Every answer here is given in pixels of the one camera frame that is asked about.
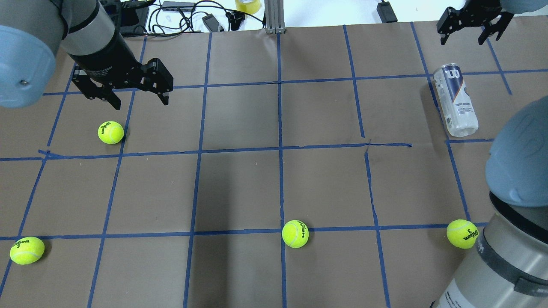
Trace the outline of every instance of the yellow tape roll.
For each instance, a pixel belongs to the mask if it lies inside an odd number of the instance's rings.
[[[259,0],[235,0],[236,9],[248,14],[255,14],[261,8],[261,2]]]

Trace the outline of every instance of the tennis ball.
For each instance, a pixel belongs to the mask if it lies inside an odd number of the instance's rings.
[[[447,238],[449,242],[462,249],[474,246],[476,237],[479,234],[478,228],[468,220],[457,219],[447,226]]]
[[[309,232],[305,223],[300,220],[292,220],[283,227],[282,238],[287,246],[300,248],[308,242]]]
[[[99,126],[97,135],[106,144],[116,144],[124,137],[124,128],[118,122],[107,121]]]
[[[42,254],[44,254],[44,242],[33,236],[18,240],[9,251],[9,257],[19,265],[36,262]]]

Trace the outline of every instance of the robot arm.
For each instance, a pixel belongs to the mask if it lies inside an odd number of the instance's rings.
[[[115,88],[152,91],[164,105],[173,90],[160,59],[139,63],[98,0],[1,1],[0,40],[0,106],[24,107],[40,99],[59,47],[77,64],[72,81],[82,94],[117,110]]]
[[[514,14],[534,12],[548,4],[548,0],[466,0],[463,8],[448,7],[437,23],[441,43],[445,45],[449,35],[464,27],[484,27],[478,38],[482,45],[485,40],[498,32],[496,40],[503,35]],[[496,24],[491,21],[500,16]]]

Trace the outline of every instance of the blue tape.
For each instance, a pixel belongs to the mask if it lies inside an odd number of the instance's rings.
[[[202,164],[204,126],[206,122],[206,101],[207,101],[207,88],[208,88],[208,78],[209,78],[209,61],[211,59],[211,41],[212,41],[212,33],[209,33],[208,46],[207,46],[207,58],[205,62],[204,94],[203,94],[203,100],[202,100],[202,122],[200,125],[198,160],[196,162],[196,179],[194,182],[194,198],[192,200],[192,218],[190,222],[189,249],[188,249],[187,259],[186,259],[185,292],[183,294],[183,301],[182,301],[182,306],[184,308],[188,307],[188,301],[189,301],[192,248],[194,246],[194,234],[195,234],[195,226],[196,226],[196,207],[198,203],[198,185],[200,180],[200,167]]]
[[[456,185],[459,188],[460,199],[463,202],[464,214],[466,215],[466,220],[470,220],[470,212],[468,211],[468,205],[466,203],[466,198],[464,197],[464,190],[463,190],[463,185],[460,182],[459,171],[456,168],[455,157],[453,156],[453,150],[451,149],[451,144],[449,142],[447,142],[446,145],[447,145],[447,151],[449,152],[449,158],[451,159],[451,165],[453,166],[453,173],[455,174]]]
[[[446,140],[447,143],[475,143],[475,142],[493,142],[495,139],[458,139],[458,140]]]
[[[358,85],[356,84],[356,71],[354,70],[354,60],[352,59],[352,50],[350,48],[350,40],[348,39],[346,25],[342,26],[342,30],[344,31],[346,49],[348,50],[348,59],[350,60],[350,71],[352,72],[352,85],[354,86],[354,99],[356,101],[356,110],[358,112],[359,133],[361,134],[362,138],[365,138],[365,134],[363,132],[362,110],[359,107]]]
[[[73,63],[72,64],[72,69],[74,69],[75,66],[76,66],[76,63]],[[57,114],[55,115],[55,121],[53,121],[52,131],[49,134],[49,139],[48,139],[48,143],[47,143],[48,147],[52,144],[53,134],[55,133],[55,129],[57,128],[57,123],[59,121],[59,117],[61,116],[61,110],[63,109],[63,105],[65,104],[65,100],[67,98],[67,92],[69,91],[68,89],[70,87],[71,80],[72,80],[72,70],[71,70],[70,76],[68,77],[67,85],[65,87],[65,91],[63,92],[63,97],[61,98],[61,103],[59,104],[59,108],[57,109]]]
[[[280,33],[276,34],[276,53],[278,61],[278,151],[279,151],[279,219],[280,230],[285,223],[285,213],[283,210],[283,126],[282,126],[282,47]],[[282,307],[287,308],[287,277],[286,277],[286,244],[280,237],[280,258],[282,261]]]
[[[368,76],[368,77],[356,77],[357,80],[370,80],[370,79],[398,79],[398,78],[418,78],[428,77],[426,74],[414,74],[414,75],[388,75],[388,76]]]
[[[34,186],[32,187],[31,195],[28,198],[27,206],[23,214],[23,220],[21,221],[21,225],[19,225],[19,232],[17,233],[18,236],[21,236],[21,234],[23,233],[23,228],[25,227],[25,222],[27,221],[28,212],[31,209],[32,200],[34,199],[34,195],[36,193],[36,187],[38,187],[38,182],[40,182],[40,177],[42,176],[45,163],[47,160],[48,160],[48,156],[46,155],[44,159],[42,160],[42,165],[40,166],[40,170],[38,171],[38,175],[36,176],[36,181],[34,183]]]
[[[510,85],[508,85],[508,81],[506,81],[506,77],[504,76],[503,68],[500,66],[499,59],[496,57],[495,49],[493,49],[493,45],[491,45],[491,41],[489,38],[487,38],[487,44],[489,45],[489,49],[491,50],[491,54],[493,55],[493,59],[495,59],[495,63],[497,68],[499,69],[500,76],[503,78],[504,86],[506,87],[506,90],[508,91],[508,94],[512,95],[512,90],[510,90]]]
[[[5,281],[8,279],[9,269],[12,267],[12,260],[8,261],[8,266],[6,266],[4,271],[4,277],[2,277],[2,284],[0,284],[0,298],[2,297],[2,292],[4,291]]]
[[[282,229],[244,229],[244,230],[222,230],[222,231],[195,231],[194,236],[263,234],[263,233],[281,233],[281,232],[282,232]]]
[[[384,289],[384,300],[386,302],[386,307],[391,307],[390,305],[390,293],[388,290],[388,279],[386,278],[386,266],[384,263],[384,253],[383,253],[383,243],[380,237],[380,228],[379,228],[379,218],[375,210],[375,202],[373,198],[373,188],[371,184],[371,167],[369,165],[369,154],[366,152],[364,154],[364,160],[366,163],[367,171],[367,184],[369,186],[369,198],[371,198],[371,211],[373,213],[373,223],[375,224],[375,233],[377,241],[377,250],[379,252],[379,263],[380,263],[380,272],[383,279],[383,289]]]
[[[42,157],[7,157],[0,158],[0,162],[17,162],[17,161],[41,161]]]

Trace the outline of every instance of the black cable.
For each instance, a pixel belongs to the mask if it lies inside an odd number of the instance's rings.
[[[61,22],[63,23],[63,27],[64,27],[62,39],[65,39],[65,37],[69,33],[69,24],[68,24],[67,20],[63,17],[63,14],[62,14],[64,0],[61,0],[59,5],[57,5],[55,2],[53,2],[53,0],[49,0],[49,1],[53,4],[53,6],[55,6],[57,8],[57,13],[58,13],[59,18],[61,19]]]
[[[214,4],[217,4],[218,7],[215,7],[215,6],[212,6],[212,5],[198,5],[199,3],[203,3],[203,2],[211,2],[211,3],[214,3]],[[179,28],[174,28],[174,27],[168,27],[168,26],[163,26],[163,25],[160,25],[159,22],[158,22],[158,14],[159,14],[159,11],[162,10],[162,9],[170,9],[170,8],[174,8],[174,9],[177,9],[179,11],[179,13],[182,12],[181,8],[192,8],[191,10],[191,16],[190,18],[187,18],[184,13],[181,13],[181,15],[183,16],[181,21],[179,22],[179,25],[180,27]],[[233,10],[233,9],[226,9],[225,7],[223,7],[220,3],[216,2],[216,1],[212,1],[212,0],[201,0],[201,1],[198,1],[196,2],[194,5],[187,5],[187,6],[184,6],[184,7],[181,7],[181,6],[178,6],[178,7],[164,7],[162,5],[162,3],[159,5],[158,8],[156,8],[155,10],[152,11],[152,13],[150,14],[150,17],[149,17],[149,25],[148,25],[148,33],[143,33],[142,35],[152,35],[154,33],[154,29],[155,29],[155,26],[159,27],[160,30],[162,30],[162,34],[160,35],[159,33],[156,33],[158,34],[159,36],[164,36],[164,35],[168,35],[165,33],[165,31],[163,31],[162,28],[168,28],[168,29],[172,29],[172,30],[178,30],[178,29],[181,29],[182,30],[182,27],[183,25],[181,24],[181,22],[183,20],[185,20],[185,23],[187,24],[187,28],[185,28],[184,31],[190,29],[191,32],[196,32],[194,31],[194,27],[193,27],[193,15],[194,14],[197,14],[197,13],[204,13],[204,14],[207,14],[207,12],[203,12],[203,11],[200,11],[200,12],[196,12],[196,8],[217,8],[217,9],[222,9],[225,11],[225,14],[227,12],[239,12],[239,13],[242,13],[242,14],[245,14],[245,15],[248,15],[248,16],[251,16],[253,17],[254,19],[256,19],[257,21],[261,22],[262,23],[262,27],[264,28],[265,27],[265,23],[263,20],[255,17],[254,15],[251,15],[249,13],[246,13],[246,12],[242,12],[242,11],[239,11],[239,10]],[[156,24],[151,26],[151,23],[152,23],[152,18],[154,16],[154,14],[156,13],[156,16],[155,16],[155,21],[156,21]]]
[[[154,13],[156,13],[156,18],[158,17],[158,12],[161,10],[161,9],[180,9],[180,8],[192,8],[193,10],[195,8],[216,8],[216,9],[223,9],[221,7],[214,7],[212,5],[187,5],[187,6],[184,6],[184,7],[160,7],[160,8],[157,8],[155,9],[154,11],[152,11],[152,13],[150,14],[150,17],[149,17],[149,26],[148,26],[148,29],[149,29],[149,32],[152,31],[151,29],[151,23],[152,23],[152,17],[154,16]],[[253,17],[254,19],[256,19],[257,21],[261,22],[262,24],[262,27],[264,28],[265,27],[265,23],[257,18],[256,16],[254,15],[251,15],[249,13],[246,13],[246,12],[242,12],[242,11],[239,11],[239,10],[233,10],[233,9],[224,9],[224,11],[230,11],[230,12],[239,12],[239,13],[242,13],[242,14],[245,14],[245,15],[248,15],[248,16],[251,16]]]
[[[147,8],[151,5],[153,5],[154,2],[156,2],[156,0],[146,0],[146,2],[144,4],[131,6],[132,2],[137,2],[137,1],[140,1],[140,0],[124,1],[124,2],[121,3],[122,8],[125,9],[127,7],[130,7],[132,9],[142,9],[142,8]]]

